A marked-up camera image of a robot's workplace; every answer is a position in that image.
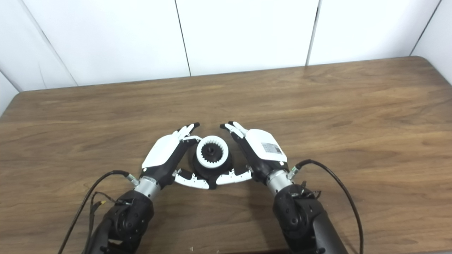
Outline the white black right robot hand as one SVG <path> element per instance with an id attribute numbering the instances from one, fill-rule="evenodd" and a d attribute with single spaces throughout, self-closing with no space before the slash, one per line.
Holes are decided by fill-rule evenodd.
<path id="1" fill-rule="evenodd" d="M 271 194 L 290 196 L 294 183 L 289 179 L 287 156 L 273 135 L 261 129 L 245 129 L 238 122 L 229 121 L 220 125 L 237 143 L 247 161 L 246 169 L 237 174 L 234 168 L 227 175 L 217 178 L 217 185 L 254 180 L 265 185 Z"/>

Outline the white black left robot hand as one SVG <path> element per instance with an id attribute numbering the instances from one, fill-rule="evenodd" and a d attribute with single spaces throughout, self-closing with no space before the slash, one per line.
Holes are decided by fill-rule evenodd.
<path id="1" fill-rule="evenodd" d="M 156 141 L 142 163 L 142 172 L 135 191 L 150 201 L 155 201 L 157 194 L 173 183 L 198 189 L 209 188 L 206 180 L 198 179 L 193 173 L 178 167 L 188 149 L 202 140 L 199 136 L 191 135 L 199 125 L 196 122 L 183 126 Z"/>

